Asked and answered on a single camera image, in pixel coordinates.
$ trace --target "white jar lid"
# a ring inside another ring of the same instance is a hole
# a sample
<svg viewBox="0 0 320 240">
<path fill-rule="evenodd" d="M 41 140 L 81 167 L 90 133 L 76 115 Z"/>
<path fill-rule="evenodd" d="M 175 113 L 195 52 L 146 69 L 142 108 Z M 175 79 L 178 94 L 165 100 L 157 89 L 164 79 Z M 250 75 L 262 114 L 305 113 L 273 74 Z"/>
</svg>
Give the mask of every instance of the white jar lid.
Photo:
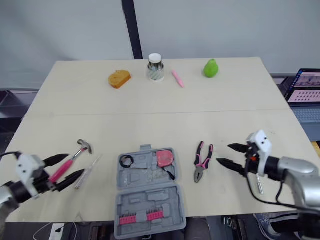
<svg viewBox="0 0 320 240">
<path fill-rule="evenodd" d="M 158 64 L 161 62 L 161 55 L 159 53 L 151 53 L 149 55 L 149 62 L 152 64 Z"/>
</svg>

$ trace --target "pear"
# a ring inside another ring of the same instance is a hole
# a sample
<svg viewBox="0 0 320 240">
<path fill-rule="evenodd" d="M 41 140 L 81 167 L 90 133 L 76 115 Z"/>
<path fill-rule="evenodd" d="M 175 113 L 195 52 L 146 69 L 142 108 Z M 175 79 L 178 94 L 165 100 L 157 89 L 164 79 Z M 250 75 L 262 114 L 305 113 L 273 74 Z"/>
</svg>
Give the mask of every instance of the pear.
<svg viewBox="0 0 320 240">
<path fill-rule="evenodd" d="M 203 69 L 203 73 L 207 78 L 213 78 L 218 71 L 219 67 L 214 59 L 210 59 Z"/>
</svg>

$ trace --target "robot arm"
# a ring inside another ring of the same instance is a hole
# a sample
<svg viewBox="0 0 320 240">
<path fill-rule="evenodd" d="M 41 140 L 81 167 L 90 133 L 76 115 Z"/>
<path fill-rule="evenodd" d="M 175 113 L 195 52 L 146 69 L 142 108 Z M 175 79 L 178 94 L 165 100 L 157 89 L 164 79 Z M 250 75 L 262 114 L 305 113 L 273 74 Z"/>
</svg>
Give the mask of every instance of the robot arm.
<svg viewBox="0 0 320 240">
<path fill-rule="evenodd" d="M 305 239 L 320 239 L 320 176 L 318 168 L 302 159 L 270 156 L 272 145 L 263 130 L 249 135 L 246 142 L 247 145 L 239 143 L 228 145 L 233 150 L 245 154 L 244 168 L 226 158 L 217 158 L 218 162 L 247 178 L 251 194 L 260 202 L 296 208 L 304 228 Z M 248 180 L 248 173 L 258 173 L 260 176 L 267 175 L 269 179 L 281 182 L 276 202 L 266 202 L 254 195 Z M 282 184 L 290 187 L 294 205 L 278 201 Z"/>
<path fill-rule="evenodd" d="M 76 171 L 60 183 L 49 181 L 49 175 L 44 168 L 61 162 L 68 154 L 58 154 L 42 161 L 36 155 L 15 154 L 17 158 L 16 173 L 20 181 L 7 182 L 0 187 L 0 239 L 4 231 L 6 219 L 19 205 L 48 191 L 62 191 L 73 184 L 84 169 Z"/>
</svg>

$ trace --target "pliers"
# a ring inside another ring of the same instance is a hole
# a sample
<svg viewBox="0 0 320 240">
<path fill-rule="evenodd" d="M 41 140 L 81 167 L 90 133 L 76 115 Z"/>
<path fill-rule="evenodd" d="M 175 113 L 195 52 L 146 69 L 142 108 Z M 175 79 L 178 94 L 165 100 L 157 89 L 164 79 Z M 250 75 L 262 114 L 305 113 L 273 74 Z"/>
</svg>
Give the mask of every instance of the pliers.
<svg viewBox="0 0 320 240">
<path fill-rule="evenodd" d="M 196 151 L 196 156 L 195 156 L 195 161 L 194 161 L 194 165 L 195 165 L 194 182 L 195 183 L 198 183 L 201 180 L 201 178 L 204 174 L 204 170 L 208 169 L 209 162 L 210 162 L 212 154 L 214 152 L 214 146 L 212 144 L 210 144 L 208 156 L 206 157 L 204 162 L 201 163 L 201 149 L 203 146 L 204 146 L 204 142 L 201 141 L 198 146 L 198 149 Z"/>
</svg>

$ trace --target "wooden table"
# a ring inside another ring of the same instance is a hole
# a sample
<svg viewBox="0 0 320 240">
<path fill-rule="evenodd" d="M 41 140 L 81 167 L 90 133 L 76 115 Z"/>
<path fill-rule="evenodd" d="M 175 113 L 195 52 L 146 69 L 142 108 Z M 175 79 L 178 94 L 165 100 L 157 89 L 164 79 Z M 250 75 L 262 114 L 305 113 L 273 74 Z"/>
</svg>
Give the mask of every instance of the wooden table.
<svg viewBox="0 0 320 240">
<path fill-rule="evenodd" d="M 202 75 L 208 59 L 165 59 L 165 79 L 146 78 L 147 60 L 59 61 L 22 121 L 7 151 L 20 150 L 47 158 L 74 154 L 78 139 L 93 147 L 68 171 L 83 169 L 99 155 L 87 182 L 75 191 L 47 192 L 21 205 L 10 222 L 110 221 L 117 194 L 117 157 L 139 151 L 174 148 L 186 215 L 211 216 L 284 211 L 252 198 L 245 179 L 221 166 L 224 157 L 244 164 L 245 158 L 227 147 L 244 143 L 247 136 L 264 129 L 272 142 L 272 155 L 308 160 L 320 167 L 319 158 L 295 115 L 282 97 L 260 58 L 217 58 L 219 73 Z M 130 71 L 132 79 L 120 89 L 108 84 L 115 70 Z M 176 70 L 185 88 L 171 75 Z M 194 160 L 200 141 L 214 145 L 209 169 L 194 183 Z M 0 184 L 17 180 L 13 157 L 0 162 Z M 52 174 L 61 164 L 48 167 Z M 278 182 L 262 178 L 265 194 L 274 201 Z M 280 197 L 292 203 L 287 187 Z"/>
</svg>

